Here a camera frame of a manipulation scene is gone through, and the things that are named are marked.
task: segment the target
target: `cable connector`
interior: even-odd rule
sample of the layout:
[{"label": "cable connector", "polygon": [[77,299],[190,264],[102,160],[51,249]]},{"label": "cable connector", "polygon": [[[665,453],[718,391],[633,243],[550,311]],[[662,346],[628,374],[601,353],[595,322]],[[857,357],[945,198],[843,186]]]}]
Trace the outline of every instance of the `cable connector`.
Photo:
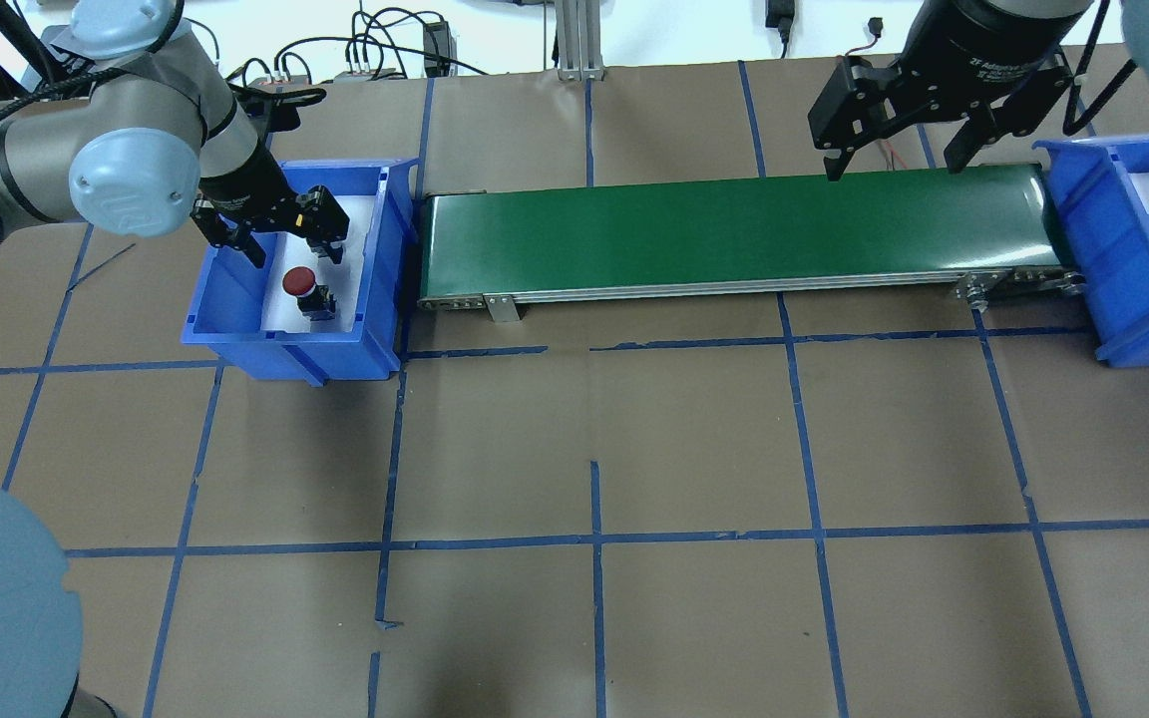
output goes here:
[{"label": "cable connector", "polygon": [[782,41],[782,54],[788,55],[788,44],[792,41],[792,26],[797,22],[797,0],[765,0],[765,26],[779,31]]}]

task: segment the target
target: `red wire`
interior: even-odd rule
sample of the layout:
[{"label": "red wire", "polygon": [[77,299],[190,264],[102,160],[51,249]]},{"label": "red wire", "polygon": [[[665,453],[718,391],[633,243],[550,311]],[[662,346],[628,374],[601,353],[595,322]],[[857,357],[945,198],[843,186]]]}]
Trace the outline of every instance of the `red wire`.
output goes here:
[{"label": "red wire", "polygon": [[885,148],[889,150],[890,157],[894,157],[895,160],[897,160],[899,164],[903,165],[904,170],[910,170],[911,169],[911,168],[907,167],[907,162],[903,160],[903,156],[900,155],[900,154],[897,154],[897,149],[894,149],[894,142],[893,141],[885,140]]}]

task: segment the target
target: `wire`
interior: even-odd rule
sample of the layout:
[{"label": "wire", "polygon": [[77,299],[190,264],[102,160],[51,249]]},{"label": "wire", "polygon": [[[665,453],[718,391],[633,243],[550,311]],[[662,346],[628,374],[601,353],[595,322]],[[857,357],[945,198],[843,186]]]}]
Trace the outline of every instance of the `wire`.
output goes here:
[{"label": "wire", "polygon": [[[15,11],[20,15],[20,18],[23,20],[24,18],[24,10],[20,9],[20,3],[17,3],[17,0],[11,0],[11,5],[14,6]],[[37,41],[34,46],[38,49],[38,55],[40,55],[40,57],[38,57],[38,59],[41,60],[41,71],[46,72],[46,76],[47,76],[45,78],[46,82],[40,82],[40,87],[45,87],[47,85],[54,85],[54,83],[56,82],[56,76],[55,76],[55,74],[52,74],[52,71],[51,71],[51,62],[49,62],[51,57],[46,56],[48,54],[47,53],[47,47],[44,44],[41,44],[41,40]]]},{"label": "wire", "polygon": [[885,18],[869,18],[866,21],[866,32],[871,33],[872,40],[866,45],[849,49],[849,53],[845,53],[847,57],[851,56],[854,53],[862,53],[862,51],[876,47],[877,41],[880,41],[880,38],[885,36]]},{"label": "wire", "polygon": [[[387,23],[387,24],[380,22],[379,21],[380,15],[384,15],[384,14],[387,14],[387,13],[401,13],[402,14],[402,18],[395,20],[395,22],[391,22],[391,23]],[[354,13],[354,22],[352,22],[352,32],[354,34],[357,34],[357,15],[363,15],[363,18],[365,18],[365,13],[360,11],[360,10],[357,13]],[[438,18],[438,22],[442,22],[442,23],[446,22],[446,15],[442,15],[441,13],[438,13],[437,10],[419,10],[419,11],[411,13],[410,10],[407,10],[406,8],[395,8],[395,6],[388,6],[388,8],[384,8],[381,10],[379,10],[378,13],[376,13],[373,15],[370,15],[370,18],[367,20],[367,31],[364,32],[364,36],[365,37],[370,37],[371,28],[379,28],[379,29],[383,30],[384,36],[386,36],[388,38],[390,45],[396,46],[396,41],[393,40],[392,32],[388,32],[388,28],[400,26],[400,24],[402,24],[407,20],[415,20],[415,22],[418,22],[419,25],[423,26],[424,33],[429,37],[429,40],[433,41],[433,53],[435,55],[438,55],[439,57],[441,57],[442,56],[442,47],[439,46],[439,44],[438,44],[437,34],[433,33],[433,28],[430,28],[429,23],[427,23],[427,20],[422,18],[419,15],[433,15],[434,18]],[[363,57],[369,61],[369,57],[367,57],[365,46],[363,46]],[[402,74],[407,74],[407,71],[406,71],[406,63],[402,60],[401,53],[396,53],[396,64],[398,64],[398,68],[401,69]],[[377,78],[379,76],[379,71],[380,71],[381,68],[383,68],[383,55],[380,55],[380,68],[375,69],[375,76],[371,76],[371,79],[375,79],[375,78]]]},{"label": "wire", "polygon": [[146,53],[149,55],[156,53],[156,51],[162,49],[162,47],[171,40],[171,36],[177,31],[179,26],[179,18],[184,17],[184,0],[175,1],[175,8],[171,9],[171,17],[168,18],[168,24],[159,33],[159,38],[154,40],[154,45],[149,45],[145,48]]},{"label": "wire", "polygon": [[299,53],[283,53],[283,72],[286,72],[286,77],[291,77],[291,67],[286,63],[287,57],[295,57],[304,65],[304,77],[309,80],[309,85],[314,84],[314,70],[309,68],[309,63]]},{"label": "wire", "polygon": [[245,63],[239,64],[237,70],[233,70],[232,72],[229,72],[229,76],[226,76],[224,78],[226,80],[229,80],[229,82],[236,80],[237,78],[242,78],[242,86],[245,87],[246,86],[246,70],[249,70],[250,67],[252,67],[252,64],[259,64],[260,68],[263,68],[265,77],[272,77],[273,70],[269,69],[269,63],[265,63],[264,60],[260,60],[259,57],[252,57],[249,60],[246,60]]},{"label": "wire", "polygon": [[894,169],[894,160],[897,160],[897,163],[902,164],[904,170],[910,170],[911,169],[911,168],[907,167],[907,161],[903,160],[903,156],[900,155],[900,154],[897,154],[897,149],[894,149],[894,142],[893,141],[881,140],[880,142],[884,142],[885,149],[887,149],[888,153],[889,153],[889,155],[888,155],[888,163],[889,163],[889,169],[890,170]]},{"label": "wire", "polygon": [[74,90],[75,87],[82,87],[84,85],[93,85],[93,83],[114,79],[115,77],[122,77],[125,74],[126,70],[123,68],[108,68],[98,72],[86,74],[86,76],[71,77],[57,83],[52,83],[52,85],[31,92],[31,94],[26,94],[18,100],[14,100],[10,105],[0,109],[0,123],[6,118],[11,117],[11,115],[17,114],[21,109],[28,108],[29,105],[47,99],[47,96],[51,96],[55,92]]},{"label": "wire", "polygon": [[[1080,106],[1080,86],[1085,82],[1086,74],[1089,72],[1089,64],[1093,63],[1093,53],[1098,47],[1098,38],[1102,37],[1102,26],[1108,22],[1108,9],[1111,9],[1111,0],[1102,0],[1102,5],[1098,6],[1098,17],[1093,21],[1089,41],[1085,45],[1085,54],[1080,56],[1080,65],[1075,69],[1075,77],[1071,82],[1071,96],[1066,101],[1066,115],[1062,119],[1062,132],[1067,137],[1079,134],[1085,128],[1088,128],[1093,119],[1102,113],[1102,109],[1108,106],[1108,102],[1111,102],[1117,92],[1120,92],[1120,87],[1125,86],[1126,82],[1129,82],[1129,77],[1138,69],[1135,60],[1131,59],[1127,61],[1116,76],[1111,78],[1108,86],[1103,87],[1102,94],[1098,94],[1098,99],[1089,105],[1089,109],[1086,109],[1085,114],[1080,115],[1080,117],[1075,117],[1077,109]],[[1065,61],[1065,51],[1062,51],[1062,47],[1059,47],[1058,53],[1062,53],[1062,59]]]},{"label": "wire", "polygon": [[433,53],[425,53],[425,51],[423,51],[423,49],[412,49],[412,47],[401,47],[401,46],[398,46],[398,45],[386,45],[386,44],[383,44],[383,41],[376,40],[373,37],[365,37],[365,36],[341,37],[341,36],[337,36],[337,34],[324,34],[324,36],[316,36],[316,37],[306,37],[306,38],[302,38],[302,40],[295,40],[295,41],[292,41],[291,45],[284,46],[282,49],[279,49],[277,52],[276,56],[277,57],[282,57],[283,53],[286,53],[287,49],[295,49],[295,47],[299,47],[300,45],[307,45],[310,41],[363,41],[363,44],[370,45],[370,46],[373,46],[373,47],[387,47],[387,49],[401,51],[401,53],[410,53],[411,55],[421,55],[421,56],[430,57],[430,59],[433,59],[433,60],[442,60],[442,61],[446,61],[446,63],[458,64],[458,67],[464,68],[466,70],[470,70],[470,72],[479,74],[479,76],[488,76],[491,74],[491,72],[487,72],[487,71],[485,71],[483,69],[475,68],[475,67],[472,67],[472,64],[462,63],[462,61],[453,59],[453,57],[447,57],[445,55],[435,55]]},{"label": "wire", "polygon": [[205,29],[205,31],[207,31],[207,34],[210,36],[210,44],[215,46],[215,64],[217,64],[217,67],[218,67],[218,64],[219,64],[219,40],[218,40],[218,38],[216,38],[215,31],[211,31],[211,29],[209,26],[206,26],[205,23],[198,22],[198,20],[195,20],[195,18],[186,18],[186,20],[188,20],[188,23],[195,24],[196,26],[200,26],[201,29]]},{"label": "wire", "polygon": [[872,47],[876,47],[877,41],[880,41],[879,37],[877,37],[876,40],[873,41],[869,41],[866,45],[863,45],[862,47],[854,47],[854,49],[849,49],[848,53],[845,53],[845,55],[849,57],[854,53],[862,53],[862,51],[871,49]]}]

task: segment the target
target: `blue tape grid line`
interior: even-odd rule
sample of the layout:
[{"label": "blue tape grid line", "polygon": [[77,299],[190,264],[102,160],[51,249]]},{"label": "blue tape grid line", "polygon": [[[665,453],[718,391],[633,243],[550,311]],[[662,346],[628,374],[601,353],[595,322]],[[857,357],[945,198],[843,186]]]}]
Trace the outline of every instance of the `blue tape grid line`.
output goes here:
[{"label": "blue tape grid line", "polygon": [[375,718],[379,707],[379,651],[370,654],[370,674],[367,678],[367,718]]},{"label": "blue tape grid line", "polygon": [[[404,329],[402,334],[402,346],[409,343],[410,330]],[[988,330],[989,337],[1061,337],[1082,335],[1089,333],[1089,327],[1018,327],[1003,330]],[[842,342],[842,341],[903,341],[919,339],[972,339],[976,332],[971,330],[928,330],[907,332],[877,332],[877,333],[835,333],[834,335],[803,335],[793,337],[797,343],[810,342]],[[702,347],[722,346],[778,346],[782,343],[782,337],[731,337],[730,339],[696,339],[696,340],[668,340],[668,341],[625,341],[615,346],[594,346],[589,352],[641,352],[647,349],[702,349]],[[550,349],[548,346],[494,346],[485,349],[441,349],[427,352],[403,352],[406,360],[461,360],[472,358],[472,356],[520,356],[546,354]],[[138,363],[113,363],[113,364],[59,364],[49,366],[0,366],[0,376],[9,375],[69,375],[83,372],[145,372],[165,371],[165,369],[211,369],[223,363],[222,360],[198,358],[198,360],[175,360],[175,362],[138,362]]]},{"label": "blue tape grid line", "polygon": [[[951,524],[927,526],[853,526],[824,528],[830,540],[862,538],[957,536],[1023,534],[1030,523]],[[1149,518],[1105,518],[1085,522],[1040,523],[1044,533],[1149,531]],[[492,540],[381,540],[334,542],[275,542],[247,546],[191,546],[186,556],[286,556],[311,554],[379,554],[383,550],[483,550],[498,548],[546,548],[561,546],[635,545],[635,542],[726,542],[761,540],[815,540],[812,528],[763,528],[750,532],[671,532],[641,534],[562,534],[548,536],[492,538]],[[69,558],[142,558],[173,556],[175,547],[70,548]]]},{"label": "blue tape grid line", "polygon": [[427,78],[427,87],[424,91],[424,126],[419,131],[419,176],[415,178],[415,208],[419,210],[424,204],[424,176],[427,175],[427,131],[433,123],[433,87],[437,85],[435,78]]},{"label": "blue tape grid line", "polygon": [[782,343],[788,352],[788,380],[792,383],[792,404],[797,417],[797,438],[801,441],[801,463],[805,473],[805,494],[810,499],[810,527],[815,540],[815,561],[818,564],[818,589],[822,597],[822,618],[827,631],[827,654],[831,655],[831,678],[835,686],[835,711],[840,718],[849,718],[849,698],[845,692],[845,674],[840,662],[840,639],[835,632],[835,608],[831,601],[831,576],[827,571],[827,533],[822,524],[822,508],[818,504],[818,485],[812,469],[810,427],[805,419],[804,396],[801,391],[801,371],[797,363],[797,342],[793,340],[792,317],[788,304],[779,292],[779,322],[782,323]]},{"label": "blue tape grid line", "polygon": [[1026,464],[1023,461],[1023,453],[1017,445],[1017,432],[1013,431],[1012,415],[1009,414],[1009,400],[1004,399],[1004,387],[1000,380],[1000,371],[995,368],[995,355],[990,349],[990,340],[987,337],[987,327],[981,321],[981,314],[974,312],[974,329],[978,333],[978,342],[981,345],[981,353],[987,363],[987,373],[990,376],[990,386],[995,394],[995,408],[1000,410],[1000,419],[1004,426],[1004,438],[1009,441],[1009,455],[1013,460],[1013,473],[1017,476],[1017,486],[1021,491],[1023,502],[1026,505],[1027,523],[1031,524],[1032,538],[1035,540],[1035,554],[1040,558],[1040,572],[1044,573],[1044,587],[1048,589],[1049,604],[1054,610],[1054,623],[1057,624],[1058,639],[1062,641],[1062,654],[1065,655],[1067,671],[1071,673],[1071,686],[1075,689],[1075,700],[1080,704],[1082,718],[1092,718],[1093,709],[1089,705],[1089,694],[1085,689],[1085,679],[1080,674],[1080,662],[1075,656],[1075,646],[1071,642],[1071,628],[1066,623],[1066,612],[1062,609],[1062,595],[1058,593],[1057,578],[1054,577],[1054,564],[1049,559],[1048,545],[1044,542],[1044,532],[1040,526],[1040,514],[1035,510],[1035,500],[1031,496],[1030,482],[1026,477]]},{"label": "blue tape grid line", "polygon": [[584,146],[587,150],[586,186],[596,186],[596,159],[593,157],[593,82],[584,80]]},{"label": "blue tape grid line", "polygon": [[743,102],[747,105],[747,122],[753,128],[753,152],[756,154],[756,177],[765,177],[765,150],[761,146],[761,123],[756,122],[756,101],[753,100],[753,84],[747,78],[747,63],[738,61],[738,77],[743,83]]},{"label": "blue tape grid line", "polygon": [[128,254],[128,252],[131,252],[133,248],[136,248],[136,242],[132,241],[131,245],[124,246],[123,249],[119,249],[119,250],[115,252],[114,255],[113,255],[113,257],[109,257],[108,260],[105,260],[100,264],[95,264],[94,268],[91,269],[91,271],[87,271],[82,277],[78,277],[77,280],[74,280],[72,283],[69,283],[69,291],[74,291],[74,287],[83,284],[92,275],[94,275],[95,272],[101,271],[101,269],[105,269],[106,265],[108,265],[110,262],[113,262],[114,260],[117,260],[118,257],[122,257],[123,254]]},{"label": "blue tape grid line", "polygon": [[193,512],[198,504],[198,477],[201,476],[207,461],[207,449],[210,446],[210,429],[216,422],[216,406],[219,404],[219,387],[223,385],[224,366],[215,368],[215,380],[210,385],[210,396],[207,400],[207,415],[201,422],[201,435],[198,437],[198,455],[194,460],[193,476],[188,479],[188,496],[184,504],[184,516],[179,519],[179,535],[172,551],[171,578],[168,581],[168,594],[162,602],[162,619],[159,623],[159,638],[154,643],[154,663],[149,665],[149,685],[145,690],[145,710],[141,718],[154,715],[154,703],[159,694],[159,678],[162,677],[162,658],[168,648],[168,633],[171,631],[171,615],[175,610],[175,599],[179,589],[179,572],[184,569],[184,558],[188,547],[188,531],[193,526]]},{"label": "blue tape grid line", "polygon": [[[83,260],[87,256],[87,247],[91,246],[92,231],[94,229],[92,224],[87,224],[87,231],[83,232],[83,242],[78,248],[78,257],[74,258],[74,269],[69,272],[69,283],[65,286],[72,286],[74,280],[78,278],[78,272],[82,272]],[[64,291],[64,298],[60,300],[56,323],[52,324],[51,338],[47,339],[47,350],[41,356],[40,372],[38,372],[37,380],[33,381],[33,394],[29,395],[29,404],[24,410],[24,418],[20,420],[17,441],[11,447],[11,458],[8,461],[8,470],[3,473],[3,485],[1,485],[3,491],[9,491],[13,479],[15,479],[15,470],[17,470],[17,465],[20,464],[20,453],[24,449],[24,441],[29,437],[29,424],[33,422],[33,412],[38,409],[38,399],[41,396],[41,384],[47,378],[46,369],[51,365],[52,355],[56,353],[56,342],[60,341],[60,330],[64,326],[64,316],[69,314],[69,303],[72,299],[74,292]]]},{"label": "blue tape grid line", "polygon": [[[1057,335],[1080,335],[1088,333],[1088,327],[1027,327],[988,330],[989,337],[1057,337]],[[926,339],[974,339],[978,333],[974,330],[928,330],[928,331],[905,331],[905,332],[876,332],[876,333],[833,333],[833,335],[801,335],[793,337],[793,343],[835,343],[843,341],[907,341]],[[703,349],[703,347],[722,346],[778,346],[789,341],[785,337],[733,337],[733,339],[696,339],[696,340],[668,340],[635,342],[625,341],[615,346],[594,346],[589,352],[641,352],[650,349]]]},{"label": "blue tape grid line", "polygon": [[925,132],[924,125],[916,125],[916,132],[920,136],[920,148],[925,149],[925,161],[930,163],[930,169],[938,170],[939,161],[934,160],[934,146],[930,145],[930,132]]},{"label": "blue tape grid line", "polygon": [[496,349],[446,349],[439,352],[410,352],[408,360],[461,360],[469,356],[519,356],[530,354],[542,354],[548,350],[547,346],[503,346]]},{"label": "blue tape grid line", "polygon": [[388,568],[392,559],[393,515],[396,512],[396,477],[402,454],[402,414],[406,409],[406,366],[398,371],[396,406],[393,408],[393,438],[388,453],[388,487],[384,492],[384,527],[379,554],[379,576],[375,579],[375,623],[385,631],[396,628],[400,623],[390,622]]},{"label": "blue tape grid line", "polygon": [[607,718],[606,579],[601,569],[601,464],[593,461],[593,655],[596,667],[596,718]]},{"label": "blue tape grid line", "polygon": [[80,375],[85,372],[154,372],[163,369],[211,369],[219,360],[179,360],[178,362],[126,362],[109,364],[51,364],[47,366],[0,366],[0,377],[14,375]]}]

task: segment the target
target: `metal bracket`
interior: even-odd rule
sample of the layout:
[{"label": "metal bracket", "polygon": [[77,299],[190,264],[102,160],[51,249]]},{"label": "metal bracket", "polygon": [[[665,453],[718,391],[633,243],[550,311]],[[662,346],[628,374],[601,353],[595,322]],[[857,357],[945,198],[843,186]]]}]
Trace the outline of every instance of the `metal bracket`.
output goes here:
[{"label": "metal bracket", "polygon": [[520,322],[517,301],[510,294],[487,294],[485,300],[487,309],[491,310],[491,318],[495,323]]},{"label": "metal bracket", "polygon": [[421,299],[419,309],[426,309],[429,312],[438,312],[438,310],[455,310],[455,309],[485,309],[487,308],[487,301],[480,295],[466,295],[466,296],[442,296],[442,299]]},{"label": "metal bracket", "polygon": [[606,79],[601,60],[601,0],[556,0],[556,37],[562,82]]},{"label": "metal bracket", "polygon": [[1056,294],[1085,294],[1085,275],[1064,268],[1018,268],[1012,271],[970,272],[956,283],[953,295],[985,312],[995,301]]},{"label": "metal bracket", "polygon": [[970,309],[977,310],[978,314],[984,314],[989,306],[988,294],[995,285],[1004,281],[1004,278],[1009,276],[1009,272],[970,272],[961,277],[961,281],[956,283],[953,295],[955,299],[962,299],[970,303]]}]

